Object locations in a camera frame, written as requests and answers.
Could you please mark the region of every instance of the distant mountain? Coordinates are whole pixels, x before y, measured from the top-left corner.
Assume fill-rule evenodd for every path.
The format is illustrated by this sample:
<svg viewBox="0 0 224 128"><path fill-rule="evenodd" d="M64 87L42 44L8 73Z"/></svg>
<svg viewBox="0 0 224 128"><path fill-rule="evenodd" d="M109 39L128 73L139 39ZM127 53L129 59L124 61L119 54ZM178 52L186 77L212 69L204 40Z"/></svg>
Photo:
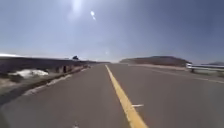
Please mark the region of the distant mountain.
<svg viewBox="0 0 224 128"><path fill-rule="evenodd" d="M0 53L0 57L19 57L19 55Z"/></svg>
<svg viewBox="0 0 224 128"><path fill-rule="evenodd" d="M154 65L166 65L166 66L180 66L184 67L186 63L191 63L187 60L173 57L173 56L152 56L143 58L128 58L120 61L121 63L131 64L154 64Z"/></svg>
<svg viewBox="0 0 224 128"><path fill-rule="evenodd" d="M219 65L219 66L224 66L224 62L212 62L212 63L209 63L209 65Z"/></svg>

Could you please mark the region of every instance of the hill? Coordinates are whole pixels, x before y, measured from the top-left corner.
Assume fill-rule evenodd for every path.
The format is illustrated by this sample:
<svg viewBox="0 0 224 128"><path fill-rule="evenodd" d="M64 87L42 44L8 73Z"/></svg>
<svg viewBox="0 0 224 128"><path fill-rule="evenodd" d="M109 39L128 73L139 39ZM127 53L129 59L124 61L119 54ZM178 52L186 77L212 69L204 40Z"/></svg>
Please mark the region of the hill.
<svg viewBox="0 0 224 128"><path fill-rule="evenodd" d="M191 62L181 58L173 57L173 56L152 56L152 57L143 57L143 58L123 59L120 61L120 63L153 64L153 65L184 67L186 63L191 63Z"/></svg>
<svg viewBox="0 0 224 128"><path fill-rule="evenodd" d="M209 65L217 65L217 66L224 66L224 62L213 62L213 63L209 63Z"/></svg>

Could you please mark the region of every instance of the blue sky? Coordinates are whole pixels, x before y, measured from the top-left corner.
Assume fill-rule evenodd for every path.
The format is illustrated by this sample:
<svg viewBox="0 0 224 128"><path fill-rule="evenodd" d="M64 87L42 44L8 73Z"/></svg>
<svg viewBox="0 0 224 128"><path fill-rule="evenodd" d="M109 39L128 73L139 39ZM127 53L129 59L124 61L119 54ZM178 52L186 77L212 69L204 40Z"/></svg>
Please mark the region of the blue sky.
<svg viewBox="0 0 224 128"><path fill-rule="evenodd" d="M222 0L1 0L0 53L224 61L223 7Z"/></svg>

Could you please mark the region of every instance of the highway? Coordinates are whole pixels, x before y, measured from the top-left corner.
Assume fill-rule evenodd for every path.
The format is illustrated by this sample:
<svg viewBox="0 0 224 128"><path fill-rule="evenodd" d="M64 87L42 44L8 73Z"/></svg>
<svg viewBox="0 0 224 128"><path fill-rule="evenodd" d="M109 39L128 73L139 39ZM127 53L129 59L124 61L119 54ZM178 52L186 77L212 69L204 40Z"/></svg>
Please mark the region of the highway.
<svg viewBox="0 0 224 128"><path fill-rule="evenodd" d="M0 118L8 128L223 128L223 108L224 79L101 64L5 104Z"/></svg>

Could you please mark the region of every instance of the yellow center line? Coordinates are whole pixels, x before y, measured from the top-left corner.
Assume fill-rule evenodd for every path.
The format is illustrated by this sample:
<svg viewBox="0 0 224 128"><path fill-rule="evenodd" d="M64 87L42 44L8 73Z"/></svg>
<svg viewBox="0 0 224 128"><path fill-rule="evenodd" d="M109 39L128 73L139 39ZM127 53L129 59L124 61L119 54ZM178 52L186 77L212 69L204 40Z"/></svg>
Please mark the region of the yellow center line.
<svg viewBox="0 0 224 128"><path fill-rule="evenodd" d="M106 68L131 128L149 128L139 116L135 108L132 106L131 101L128 99L127 95L125 94L107 65Z"/></svg>

